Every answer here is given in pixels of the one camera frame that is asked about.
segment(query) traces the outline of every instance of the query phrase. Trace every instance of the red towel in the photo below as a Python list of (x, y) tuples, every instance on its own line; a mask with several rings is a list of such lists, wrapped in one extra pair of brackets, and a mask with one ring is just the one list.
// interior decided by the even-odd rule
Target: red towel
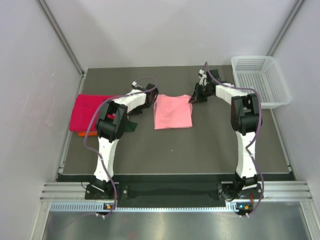
[[(112, 96), (79, 94), (75, 99), (74, 107), (70, 118), (69, 130), (71, 132), (87, 131), (89, 123), (99, 105), (104, 100), (109, 99), (111, 97)], [(98, 115), (99, 114), (96, 115), (90, 131), (96, 131), (95, 126)]]

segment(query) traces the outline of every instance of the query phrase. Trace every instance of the white plastic basket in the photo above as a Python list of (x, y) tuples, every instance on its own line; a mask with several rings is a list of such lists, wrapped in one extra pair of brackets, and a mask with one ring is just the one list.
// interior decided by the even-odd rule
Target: white plastic basket
[(235, 56), (231, 64), (235, 85), (257, 90), (263, 109), (273, 109), (291, 102), (288, 86), (272, 56)]

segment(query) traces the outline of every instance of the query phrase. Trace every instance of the pink cloth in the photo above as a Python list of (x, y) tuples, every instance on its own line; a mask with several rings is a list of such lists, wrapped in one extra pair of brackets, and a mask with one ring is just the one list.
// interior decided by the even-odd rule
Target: pink cloth
[[(101, 96), (101, 95), (86, 95), (79, 94), (74, 103), (72, 110), (69, 130), (71, 132), (85, 132), (89, 126), (89, 123), (95, 114), (95, 111), (99, 105), (106, 99), (112, 96)], [(98, 118), (96, 115), (95, 120), (91, 126), (90, 131), (96, 131), (96, 121)]]
[(154, 129), (191, 128), (192, 104), (190, 96), (158, 95), (153, 106)]

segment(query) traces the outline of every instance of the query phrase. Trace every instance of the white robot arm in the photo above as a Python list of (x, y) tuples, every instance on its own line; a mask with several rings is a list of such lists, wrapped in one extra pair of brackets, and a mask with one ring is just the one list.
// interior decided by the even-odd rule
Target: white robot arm
[[(220, 79), (217, 70), (211, 74)], [(246, 150), (246, 147), (255, 136), (258, 126), (259, 108), (257, 96), (233, 89), (232, 84), (217, 84), (208, 79), (203, 70), (198, 74), (200, 82), (195, 85), (190, 103), (206, 102), (209, 96), (217, 96), (231, 105), (231, 126), (235, 131), (238, 141), (238, 165), (235, 171), (235, 184), (239, 191), (257, 187), (258, 177), (252, 157), (255, 157), (255, 143)]]
[(113, 165), (116, 147), (119, 139), (124, 134), (128, 122), (128, 114), (132, 112), (136, 114), (142, 113), (142, 109), (149, 108), (158, 96), (157, 88), (151, 92), (139, 93), (152, 89), (154, 87), (152, 84), (148, 84), (146, 89), (135, 84), (133, 84), (132, 87), (133, 90), (128, 93), (129, 96), (120, 97), (107, 103), (99, 112), (96, 129), (98, 132), (99, 153), (102, 159), (98, 157), (94, 172), (98, 180), (106, 182), (110, 180), (103, 168), (102, 161), (110, 176), (113, 177), (114, 175)]

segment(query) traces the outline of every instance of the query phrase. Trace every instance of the white wall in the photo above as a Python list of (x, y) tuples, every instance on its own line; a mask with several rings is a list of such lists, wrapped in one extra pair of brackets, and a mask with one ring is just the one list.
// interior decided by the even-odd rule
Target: white wall
[(0, 1), (0, 239), (31, 233), (80, 76), (35, 0)]
[(320, 1), (307, 0), (275, 57), (293, 100), (277, 109), (299, 179), (307, 180), (320, 212)]
[(265, 55), (295, 0), (46, 0), (83, 68)]

